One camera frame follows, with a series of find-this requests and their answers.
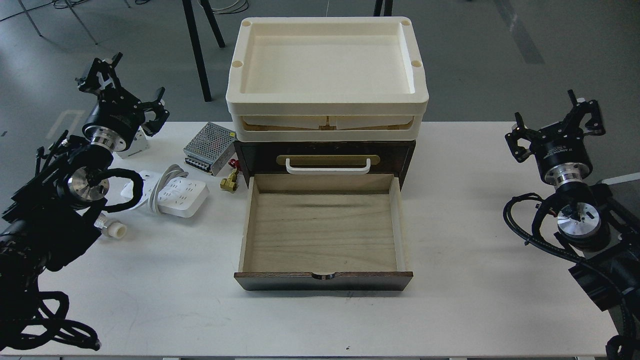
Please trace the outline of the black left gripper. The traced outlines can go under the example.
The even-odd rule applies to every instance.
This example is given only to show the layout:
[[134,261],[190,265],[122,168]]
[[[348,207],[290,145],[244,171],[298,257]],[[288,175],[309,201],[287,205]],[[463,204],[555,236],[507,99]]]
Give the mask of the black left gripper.
[[[127,151],[134,142],[138,129],[153,137],[162,130],[169,111],[165,109],[165,88],[158,88],[155,100],[131,101],[121,95],[121,82],[115,68],[123,54],[117,52],[112,59],[95,58],[83,76],[75,78],[81,92],[97,96],[97,103],[82,126],[82,134],[91,145],[108,151]],[[153,113],[152,120],[146,113]]]

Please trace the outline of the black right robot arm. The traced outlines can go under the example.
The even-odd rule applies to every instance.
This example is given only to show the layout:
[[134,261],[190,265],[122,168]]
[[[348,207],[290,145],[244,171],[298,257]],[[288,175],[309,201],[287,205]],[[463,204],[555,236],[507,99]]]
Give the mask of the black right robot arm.
[[585,182],[594,167],[585,148],[587,136],[606,134],[597,100],[567,91],[572,107],[551,125],[528,128],[516,112],[505,135],[514,159],[535,157],[542,182],[554,188],[514,196],[502,217],[526,245],[573,264],[569,273],[590,300],[605,312],[619,308],[622,330],[608,340],[610,360],[639,358],[639,219],[614,198],[606,183]]

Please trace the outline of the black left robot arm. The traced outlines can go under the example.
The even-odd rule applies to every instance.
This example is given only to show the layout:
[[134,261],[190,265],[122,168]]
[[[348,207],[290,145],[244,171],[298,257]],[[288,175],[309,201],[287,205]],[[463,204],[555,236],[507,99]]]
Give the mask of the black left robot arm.
[[139,129],[154,136],[169,112],[164,88],[144,102],[121,85],[115,73],[121,58],[120,52],[110,60],[96,58],[77,79],[80,91],[97,97],[82,135],[64,132],[48,153],[39,148],[34,178],[2,213],[9,223],[1,233],[2,348],[30,350],[50,341],[101,348],[93,328],[67,319],[69,297],[39,290],[38,278],[84,255],[101,235],[95,223],[103,212],[125,211],[141,201],[141,175],[112,168],[113,153],[128,150]]

